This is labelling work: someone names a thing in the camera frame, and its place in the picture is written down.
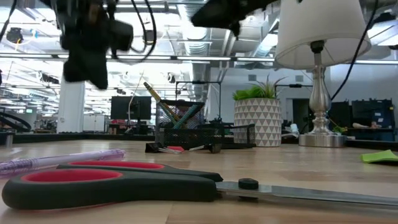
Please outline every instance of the plant pot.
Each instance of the plant pot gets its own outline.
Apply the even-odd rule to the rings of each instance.
[[[280,146],[282,132],[282,108],[277,99],[254,98],[235,101],[234,125],[256,125],[258,147]],[[236,143],[246,142],[245,133],[234,133]]]

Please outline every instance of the scissor blade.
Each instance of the scissor blade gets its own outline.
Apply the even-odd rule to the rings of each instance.
[[[237,182],[217,182],[216,186],[219,192],[225,192],[228,195],[242,197],[262,198],[276,196],[285,198],[301,198],[310,200],[326,200],[335,202],[398,206],[398,198],[394,197],[379,197],[372,195],[334,192],[329,190],[314,190],[273,185],[260,185],[257,190],[245,190],[240,189]]]

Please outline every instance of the green plant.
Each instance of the green plant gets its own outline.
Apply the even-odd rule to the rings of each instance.
[[[253,99],[253,98],[267,98],[267,99],[275,99],[279,92],[275,92],[275,86],[281,80],[286,77],[280,78],[276,80],[274,83],[269,81],[269,74],[267,76],[267,81],[257,82],[256,84],[252,84],[251,88],[246,90],[236,90],[232,97],[234,100],[245,100],[245,99]]]

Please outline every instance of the pillar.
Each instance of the pillar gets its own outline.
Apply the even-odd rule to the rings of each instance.
[[[61,82],[57,133],[83,132],[85,109],[85,83]]]

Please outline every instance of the ceiling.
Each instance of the ceiling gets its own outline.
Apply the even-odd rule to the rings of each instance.
[[[0,27],[8,16],[12,0],[2,0],[0,3]],[[147,9],[142,1],[136,1],[141,16],[146,22],[146,29],[152,24]],[[255,12],[242,21],[239,40],[235,40],[228,30],[204,29],[193,27],[189,17],[201,7],[204,1],[151,1],[157,26],[157,44],[153,55],[189,55],[201,57],[237,56],[264,58],[274,56],[277,45],[277,26],[279,2],[270,5],[264,12]],[[365,18],[368,17],[367,4],[372,1],[361,1]],[[383,1],[379,12],[396,11],[397,1]],[[130,23],[134,27],[135,49],[144,47],[143,31],[137,13],[130,1],[120,0],[116,19]],[[67,54],[60,47],[60,31],[55,24],[54,12],[38,0],[31,1],[27,7],[18,7],[11,17],[8,30],[12,27],[21,28],[24,37],[22,43],[14,44],[5,37],[1,41],[0,51],[10,54]],[[375,45],[398,44],[398,24],[384,24],[369,31],[369,36]],[[376,54],[364,56],[365,59],[382,59],[389,55],[387,47]],[[118,52],[118,54],[135,55],[134,52]],[[62,67],[65,59],[31,59],[0,57],[3,88],[1,89],[0,106],[10,110],[21,106],[36,106],[39,113],[56,114],[58,111],[59,83],[62,81]],[[263,80],[267,74],[271,79],[281,75],[290,75],[283,80],[284,84],[296,83],[293,72],[277,70],[271,63],[248,62],[192,62],[176,61],[172,63],[147,61],[144,63],[112,62],[108,64],[109,89],[98,91],[90,83],[86,83],[86,113],[110,112],[110,99],[117,95],[149,95],[143,82],[150,83],[159,95],[166,99],[175,98],[175,84],[169,83],[167,77],[173,75],[177,81],[223,80],[224,85],[242,83],[239,74],[258,74],[258,80]],[[296,75],[306,75],[305,71],[294,72]],[[310,82],[304,78],[303,83]],[[178,96],[184,100],[205,100],[208,86],[186,85]]]

